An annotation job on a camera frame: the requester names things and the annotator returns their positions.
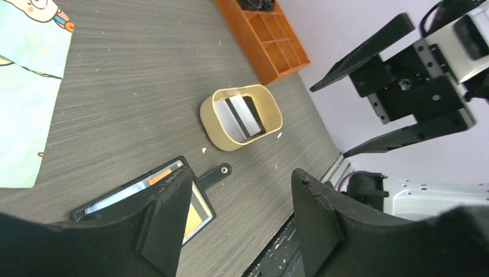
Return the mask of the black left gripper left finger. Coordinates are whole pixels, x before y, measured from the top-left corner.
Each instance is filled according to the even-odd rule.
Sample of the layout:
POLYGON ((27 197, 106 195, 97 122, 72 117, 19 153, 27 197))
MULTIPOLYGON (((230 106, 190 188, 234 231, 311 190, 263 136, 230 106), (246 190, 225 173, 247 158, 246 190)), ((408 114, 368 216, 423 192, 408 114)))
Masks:
POLYGON ((2 276, 175 276, 193 174, 156 184, 78 222, 1 215, 2 276))

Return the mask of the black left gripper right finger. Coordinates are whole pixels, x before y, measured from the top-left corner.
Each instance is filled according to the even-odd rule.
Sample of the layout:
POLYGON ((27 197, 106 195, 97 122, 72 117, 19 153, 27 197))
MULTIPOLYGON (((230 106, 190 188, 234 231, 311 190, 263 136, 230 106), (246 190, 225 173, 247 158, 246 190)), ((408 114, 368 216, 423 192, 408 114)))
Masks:
POLYGON ((410 221, 368 207, 303 169, 291 175, 306 276, 487 276, 488 207, 410 221))

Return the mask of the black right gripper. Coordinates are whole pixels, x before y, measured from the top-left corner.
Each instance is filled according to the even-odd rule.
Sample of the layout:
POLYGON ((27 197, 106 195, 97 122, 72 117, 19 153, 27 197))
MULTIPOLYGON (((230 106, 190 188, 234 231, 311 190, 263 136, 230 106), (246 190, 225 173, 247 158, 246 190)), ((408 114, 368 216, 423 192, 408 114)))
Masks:
POLYGON ((435 46, 425 39, 387 61, 377 55, 414 30, 407 13, 396 15, 310 88, 310 92, 316 92, 350 75, 359 96, 369 101, 383 124, 410 115, 420 122, 374 137, 345 151, 343 157, 386 153, 464 132, 476 124, 456 82, 446 66, 439 64, 435 46))

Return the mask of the black leather card holder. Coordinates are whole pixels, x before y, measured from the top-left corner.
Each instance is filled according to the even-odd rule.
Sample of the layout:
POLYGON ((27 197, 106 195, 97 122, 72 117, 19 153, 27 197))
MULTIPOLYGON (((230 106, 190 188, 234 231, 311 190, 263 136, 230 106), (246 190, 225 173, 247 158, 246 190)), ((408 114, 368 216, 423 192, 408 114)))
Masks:
MULTIPOLYGON (((72 221, 79 221, 85 215, 97 212, 105 207, 113 205, 117 202, 124 200, 148 187, 150 177, 154 176, 156 173, 162 172, 165 169, 171 169, 173 173, 176 169, 186 166, 189 164, 184 156, 178 156, 165 164, 150 170, 149 172, 121 185, 117 188, 75 208, 70 212, 70 219, 72 221)), ((191 202, 194 204, 199 216, 203 222, 194 231, 191 240, 196 234, 198 234, 209 222, 216 218, 215 209, 212 207, 207 195, 206 190, 209 189, 214 184, 220 183, 225 177, 231 175, 232 167, 228 163, 222 163, 217 167, 207 171, 204 175, 200 177, 193 176, 192 183, 192 196, 191 202)))

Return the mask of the white striped credit card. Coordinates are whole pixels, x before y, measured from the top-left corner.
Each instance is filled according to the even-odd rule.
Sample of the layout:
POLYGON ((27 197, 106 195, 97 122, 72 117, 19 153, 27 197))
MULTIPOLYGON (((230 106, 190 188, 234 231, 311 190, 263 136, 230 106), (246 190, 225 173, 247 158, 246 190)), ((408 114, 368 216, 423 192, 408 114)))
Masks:
POLYGON ((224 131, 233 140, 243 143, 261 132, 257 118, 241 95, 215 101, 214 107, 224 131))

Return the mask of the orange striped credit card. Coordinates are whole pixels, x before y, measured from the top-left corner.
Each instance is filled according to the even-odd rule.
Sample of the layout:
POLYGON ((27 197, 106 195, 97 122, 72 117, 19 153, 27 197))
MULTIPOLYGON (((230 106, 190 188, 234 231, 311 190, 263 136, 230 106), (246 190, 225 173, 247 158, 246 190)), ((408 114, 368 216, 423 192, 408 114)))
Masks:
MULTIPOLYGON (((159 180, 163 179, 165 176, 167 176, 169 173, 171 173, 171 169, 165 169, 162 172, 156 173, 154 176, 150 177, 149 179, 149 184, 153 185, 159 180)), ((187 214, 187 221, 186 221, 186 227, 185 227, 185 234, 184 234, 184 240, 183 243, 185 244, 186 241, 188 241, 191 236, 193 236, 194 231, 197 229, 197 227, 203 222, 201 217, 199 216, 196 208, 194 207, 193 203, 190 203, 189 205, 189 211, 187 214)))

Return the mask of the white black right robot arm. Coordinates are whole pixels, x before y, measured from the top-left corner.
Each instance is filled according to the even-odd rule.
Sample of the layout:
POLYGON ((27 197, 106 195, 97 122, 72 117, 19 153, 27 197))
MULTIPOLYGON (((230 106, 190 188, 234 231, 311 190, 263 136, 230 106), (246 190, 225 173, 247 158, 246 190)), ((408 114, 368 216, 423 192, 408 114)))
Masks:
POLYGON ((381 52, 415 30, 400 13, 336 62, 314 84, 316 92, 345 77, 366 98, 382 123, 413 116, 416 123, 374 137, 344 152, 385 153, 464 132, 476 123, 467 106, 488 99, 488 2, 440 1, 422 20, 420 38, 391 58, 381 52))

